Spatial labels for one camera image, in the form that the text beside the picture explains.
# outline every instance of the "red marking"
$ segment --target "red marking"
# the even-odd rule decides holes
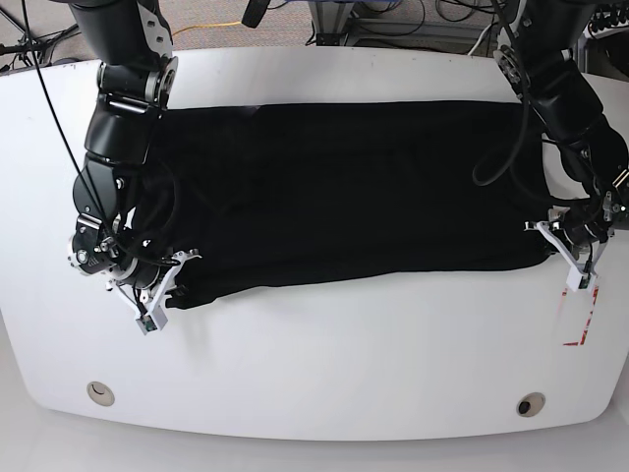
[[[581,344],[582,346],[586,343],[586,338],[588,337],[588,331],[590,330],[590,323],[592,322],[592,317],[594,316],[594,306],[597,304],[597,299],[599,298],[599,288],[594,287],[594,291],[592,293],[592,309],[590,310],[590,316],[586,321],[586,327],[583,328],[583,335],[581,336],[581,343],[577,342],[566,342],[564,346],[578,346]]]

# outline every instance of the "cable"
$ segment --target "cable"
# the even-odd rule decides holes
[[[288,5],[291,2],[284,2],[284,3],[280,3],[279,5],[277,5],[276,7],[268,7],[266,10],[279,10],[280,8],[285,7],[286,5]]]
[[[472,46],[472,49],[470,49],[470,52],[468,52],[468,56],[471,56],[476,52],[479,46],[483,43],[483,39],[485,39],[485,35],[487,34],[487,32],[493,28],[493,25],[494,23],[490,23],[489,25],[485,27],[485,29],[483,29],[483,31],[481,32],[481,35],[476,41],[476,44],[474,44],[474,46]]]
[[[70,28],[73,28],[73,27],[77,27],[78,28],[79,26],[76,23],[74,23],[71,27],[68,27],[68,28],[65,28],[65,29],[59,29],[58,31],[50,32],[48,34],[43,34],[41,36],[36,37],[35,40],[44,39],[45,37],[53,36],[55,34],[59,34],[60,32],[65,32],[65,31],[67,31],[67,30],[69,30]]]
[[[520,123],[520,132],[518,133],[518,138],[515,144],[513,145],[513,149],[511,149],[511,153],[509,154],[509,157],[498,168],[498,170],[493,173],[493,175],[491,175],[487,179],[480,179],[478,175],[479,168],[482,166],[483,163],[487,161],[487,158],[490,157],[491,154],[481,159],[481,161],[478,162],[474,166],[474,170],[472,171],[472,180],[479,187],[485,187],[487,185],[494,183],[496,180],[502,177],[502,175],[507,170],[509,170],[509,167],[513,165],[513,162],[518,157],[518,154],[520,153],[520,150],[522,149],[522,145],[524,144],[524,141],[527,136],[527,127],[529,125],[529,111],[530,111],[529,84],[527,82],[527,75],[523,66],[524,61],[522,60],[522,55],[520,54],[520,48],[517,45],[515,34],[511,30],[511,27],[509,26],[509,23],[507,22],[507,19],[504,16],[504,12],[499,7],[498,0],[490,0],[490,1],[491,1],[491,5],[493,5],[493,8],[495,10],[495,14],[498,16],[498,21],[500,22],[500,25],[504,28],[505,32],[507,33],[507,36],[509,36],[509,40],[511,41],[511,48],[513,50],[513,53],[515,54],[516,67],[518,68],[518,72],[520,74],[520,84],[522,85],[522,122]]]
[[[224,27],[236,27],[237,25],[241,25],[241,22],[232,22],[232,23],[213,23],[209,25],[192,25],[191,27],[181,28],[175,32],[173,32],[173,37],[175,37],[180,32],[184,32],[187,30],[200,30],[204,28],[224,28]]]
[[[474,0],[474,7],[478,7],[478,6],[479,6],[479,0]],[[448,18],[441,11],[441,0],[434,0],[434,9],[435,9],[436,13],[443,20],[445,20],[446,22],[450,22],[450,23],[465,22],[466,20],[468,20],[470,17],[472,17],[476,13],[476,10],[474,8],[470,7],[470,11],[465,16],[463,16],[461,18]]]
[[[311,34],[311,37],[309,37],[306,40],[306,43],[304,44],[305,46],[310,46],[311,44],[315,43],[315,36],[316,36],[315,22],[311,22],[311,26],[313,27],[313,33]]]
[[[112,230],[111,226],[107,222],[107,218],[105,216],[105,211],[104,211],[103,206],[102,206],[102,204],[100,202],[100,197],[99,197],[98,193],[95,191],[95,187],[92,185],[92,188],[94,189],[94,193],[95,193],[95,196],[94,196],[92,194],[89,186],[87,185],[86,178],[84,177],[83,173],[81,172],[81,169],[79,168],[79,165],[77,164],[77,160],[75,159],[75,157],[74,157],[74,155],[72,153],[72,150],[70,149],[70,145],[68,144],[68,140],[66,139],[66,135],[63,132],[63,129],[61,128],[61,124],[59,123],[59,118],[57,118],[57,113],[55,112],[54,106],[52,105],[52,101],[50,100],[50,95],[48,94],[48,88],[46,87],[46,83],[44,82],[43,77],[41,76],[41,71],[39,69],[39,63],[37,62],[35,51],[34,51],[34,47],[33,47],[33,43],[32,43],[32,36],[30,34],[30,25],[29,25],[29,14],[27,12],[27,1],[26,0],[22,0],[22,12],[24,14],[24,23],[25,23],[25,27],[26,27],[27,41],[29,43],[30,53],[32,54],[32,58],[34,60],[35,70],[37,71],[37,76],[39,77],[39,83],[41,84],[41,89],[43,91],[43,94],[46,97],[46,101],[48,102],[48,107],[50,108],[50,113],[52,114],[52,118],[53,118],[55,124],[57,125],[57,130],[59,131],[59,135],[61,136],[61,139],[63,141],[64,146],[66,147],[66,151],[68,152],[70,160],[72,161],[72,165],[74,166],[75,171],[77,172],[77,175],[79,176],[79,179],[81,180],[82,185],[86,189],[87,195],[89,196],[89,200],[94,205],[94,208],[96,208],[98,213],[100,213],[100,217],[102,219],[102,223],[105,226],[105,229],[107,230],[107,232],[109,233],[109,236],[111,236],[111,238],[114,240],[116,245],[118,245],[120,247],[120,249],[122,249],[123,251],[128,253],[130,256],[136,258],[138,261],[142,261],[144,263],[151,264],[151,265],[154,265],[154,266],[166,266],[166,267],[179,266],[181,263],[179,261],[174,260],[174,259],[171,259],[171,260],[168,260],[168,261],[166,261],[166,260],[155,261],[155,260],[144,258],[144,257],[139,256],[137,254],[134,254],[134,253],[130,252],[128,249],[126,249],[120,243],[120,241],[117,240],[114,231]]]
[[[563,147],[564,145],[562,145],[561,143],[558,143],[556,141],[552,141],[552,140],[545,140],[542,139],[541,140],[543,143],[548,143],[557,147]],[[536,202],[541,202],[543,204],[546,205],[553,205],[556,207],[573,207],[575,204],[584,204],[590,201],[590,199],[560,199],[558,197],[554,197],[552,195],[538,195],[535,192],[533,192],[531,189],[529,189],[529,187],[527,187],[521,180],[520,177],[518,176],[517,170],[516,170],[516,163],[515,161],[513,162],[513,165],[511,165],[510,169],[509,169],[509,173],[511,175],[511,179],[513,180],[513,183],[515,184],[515,186],[518,188],[518,190],[520,190],[524,195],[526,195],[527,197],[529,197],[531,200],[535,200]]]
[[[401,32],[401,33],[397,33],[397,32],[377,32],[374,31],[372,29],[368,29],[365,28],[363,25],[358,24],[359,28],[361,30],[365,30],[366,32],[370,32],[371,34],[377,34],[379,36],[387,36],[387,37],[400,37],[400,36],[408,36],[409,34],[413,34],[415,31],[417,31],[419,28],[421,28],[424,25],[424,22],[426,21],[426,5],[424,5],[424,0],[420,0],[420,3],[422,4],[422,19],[420,21],[420,23],[414,27],[412,30],[408,31],[408,32]]]
[[[462,0],[440,0],[443,3],[449,3],[450,5],[458,5],[460,7],[467,7],[471,10],[474,10],[475,12],[479,12],[479,13],[485,13],[487,15],[493,15],[495,13],[495,10],[493,10],[491,5],[487,5],[487,6],[475,6],[473,4],[470,3],[466,3],[463,2]],[[498,5],[501,7],[504,7],[506,5],[507,2],[499,2]]]
[[[592,260],[594,259],[594,246],[590,240],[588,240],[588,244],[590,245],[590,255],[588,256],[587,264],[590,266],[592,264]]]
[[[497,25],[495,21],[495,14],[491,15],[491,28],[489,28],[489,33],[487,35],[487,48],[485,50],[485,57],[489,57],[489,49],[491,48],[491,35],[493,34],[493,27]]]
[[[69,35],[69,36],[65,36],[65,37],[63,37],[63,38],[59,39],[58,41],[56,41],[56,42],[52,45],[52,49],[50,50],[50,55],[48,56],[48,60],[49,60],[50,62],[52,62],[52,56],[53,56],[53,54],[55,53],[55,49],[56,49],[56,47],[57,47],[57,44],[59,44],[59,43],[60,43],[60,42],[62,42],[62,41],[65,41],[66,39],[70,39],[71,37],[78,36],[79,34],[81,34],[81,32],[80,32],[80,31],[79,31],[79,32],[75,32],[74,34],[71,34],[71,35]]]
[[[367,2],[363,2],[361,6],[368,12],[371,12],[375,15],[382,15],[383,13],[392,12],[396,8],[399,8],[403,2],[404,0],[398,0],[397,2],[389,2],[389,4],[384,10],[378,10],[377,8],[372,8],[367,4]]]
[[[372,42],[379,42],[381,44],[385,44],[389,47],[393,47],[395,49],[407,49],[409,51],[428,51],[428,52],[440,52],[442,54],[447,54],[446,51],[442,51],[441,49],[436,49],[434,47],[428,47],[428,46],[403,46],[401,44],[396,44],[394,42],[388,42],[385,41],[383,39],[362,39],[362,41],[372,41]]]

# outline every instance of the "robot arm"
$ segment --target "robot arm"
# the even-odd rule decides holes
[[[105,272],[113,285],[132,287],[144,332],[162,328],[165,322],[147,316],[145,306],[163,289],[160,281],[173,278],[167,272],[181,269],[189,255],[153,254],[126,223],[177,71],[170,28],[157,0],[55,1],[71,3],[87,43],[103,61],[84,169],[74,185],[79,216],[69,260],[83,274]]]
[[[157,0],[53,1],[71,4],[88,44],[103,61],[85,167],[74,187],[79,217],[71,264],[85,274],[109,273],[112,289],[131,286],[135,301],[129,296],[126,301],[137,307],[144,332],[162,328],[163,314],[146,306],[158,309],[159,300],[151,297],[165,293],[160,282],[172,280],[181,264],[197,254],[152,254],[142,235],[125,223],[138,200],[150,138],[177,70],[170,29]],[[519,3],[519,10],[510,30],[503,29],[500,36],[498,65],[559,143],[568,175],[591,196],[570,204],[563,220],[549,227],[560,233],[558,244],[573,252],[596,241],[604,246],[609,229],[629,207],[627,146],[609,127],[597,95],[569,54],[598,2],[507,1]],[[498,8],[497,0],[491,2]],[[505,27],[504,15],[501,20]],[[549,231],[543,236],[549,241],[555,237]],[[560,253],[569,253],[565,246],[558,247]]]
[[[610,128],[599,98],[570,53],[597,3],[522,0],[511,25],[515,44],[504,30],[496,53],[516,93],[522,96],[527,87],[530,106],[544,122],[546,133],[559,143],[566,173],[591,196],[589,202],[571,205],[564,220],[555,225],[577,250],[597,241],[605,243],[612,224],[625,217],[622,208],[629,202],[627,146]],[[515,166],[510,170],[514,175]]]

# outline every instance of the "black garment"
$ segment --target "black garment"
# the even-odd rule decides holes
[[[546,219],[548,206],[508,175],[484,188],[472,182],[488,152],[496,166],[506,158],[521,112],[484,102],[169,111],[134,228],[164,224],[174,178],[175,218],[155,244],[203,256],[177,277],[185,290],[168,306],[178,308],[257,286],[535,266],[546,244],[524,221]],[[517,167],[548,195],[540,134]]]

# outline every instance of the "floor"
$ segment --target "floor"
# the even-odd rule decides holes
[[[163,15],[168,20],[173,32],[185,27],[205,24],[232,23],[241,20],[248,0],[160,0]],[[283,0],[271,0],[271,7],[283,3]],[[387,3],[370,2],[374,9],[383,9]],[[16,19],[22,21],[21,0],[0,0]],[[65,4],[49,0],[28,0],[30,27],[34,35],[42,35],[62,30],[74,23],[70,9]],[[441,11],[448,18],[461,18],[467,9],[443,4]],[[426,21],[443,20],[434,9],[433,0],[403,0],[399,8],[385,14],[389,18],[419,22],[423,16]],[[475,13],[465,23],[486,25],[491,21],[489,15]],[[303,1],[290,2],[282,8],[269,11],[257,29],[243,26],[225,28],[189,29],[175,35],[175,49],[198,49],[207,47],[238,46],[298,46],[304,45],[312,34],[311,14],[308,4]],[[0,43],[16,44],[20,32],[4,18],[0,17]],[[457,45],[452,52],[469,49],[466,45]],[[93,59],[94,55],[86,46],[81,35],[59,44],[54,52],[54,60],[64,57]],[[10,62],[12,57],[0,57],[0,67]]]

